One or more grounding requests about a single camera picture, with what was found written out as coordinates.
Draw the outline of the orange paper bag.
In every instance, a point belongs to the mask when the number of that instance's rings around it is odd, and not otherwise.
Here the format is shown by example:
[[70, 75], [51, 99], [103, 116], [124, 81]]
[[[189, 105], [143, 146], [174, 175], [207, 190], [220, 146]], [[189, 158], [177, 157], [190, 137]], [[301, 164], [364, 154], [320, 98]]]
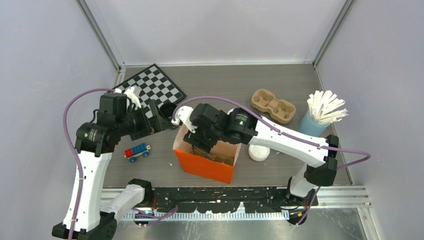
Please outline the orange paper bag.
[[189, 174], [230, 184], [233, 179], [235, 165], [242, 145], [218, 141], [209, 152], [234, 157], [234, 165], [230, 166], [194, 155], [192, 145], [184, 141], [184, 136], [187, 132], [187, 127], [180, 127], [173, 143], [173, 151], [175, 152], [182, 169]]

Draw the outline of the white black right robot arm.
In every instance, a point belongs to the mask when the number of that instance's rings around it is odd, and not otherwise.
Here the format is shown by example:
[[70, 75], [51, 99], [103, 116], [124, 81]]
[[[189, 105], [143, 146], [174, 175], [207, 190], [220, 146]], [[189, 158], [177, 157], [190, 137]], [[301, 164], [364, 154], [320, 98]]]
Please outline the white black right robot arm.
[[334, 184], [338, 162], [336, 152], [327, 149], [330, 144], [326, 138], [287, 129], [242, 107], [227, 113], [200, 103], [195, 108], [181, 107], [175, 118], [188, 129], [184, 141], [205, 153], [222, 141], [266, 147], [303, 161], [303, 167], [291, 178], [285, 192], [291, 205], [299, 205], [315, 187]]

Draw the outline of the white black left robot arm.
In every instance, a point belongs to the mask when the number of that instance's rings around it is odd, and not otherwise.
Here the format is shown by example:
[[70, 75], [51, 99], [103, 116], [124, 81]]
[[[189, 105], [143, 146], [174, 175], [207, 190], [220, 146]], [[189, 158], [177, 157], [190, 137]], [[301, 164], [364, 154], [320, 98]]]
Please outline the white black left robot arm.
[[124, 191], [101, 205], [105, 174], [116, 145], [124, 136], [138, 140], [173, 127], [169, 112], [173, 103], [158, 107], [149, 102], [148, 117], [138, 99], [124, 93], [105, 91], [91, 121], [76, 131], [69, 145], [76, 161], [76, 173], [68, 212], [52, 228], [52, 236], [67, 240], [110, 240], [119, 221], [136, 205], [148, 207], [154, 199], [152, 184], [134, 178]]

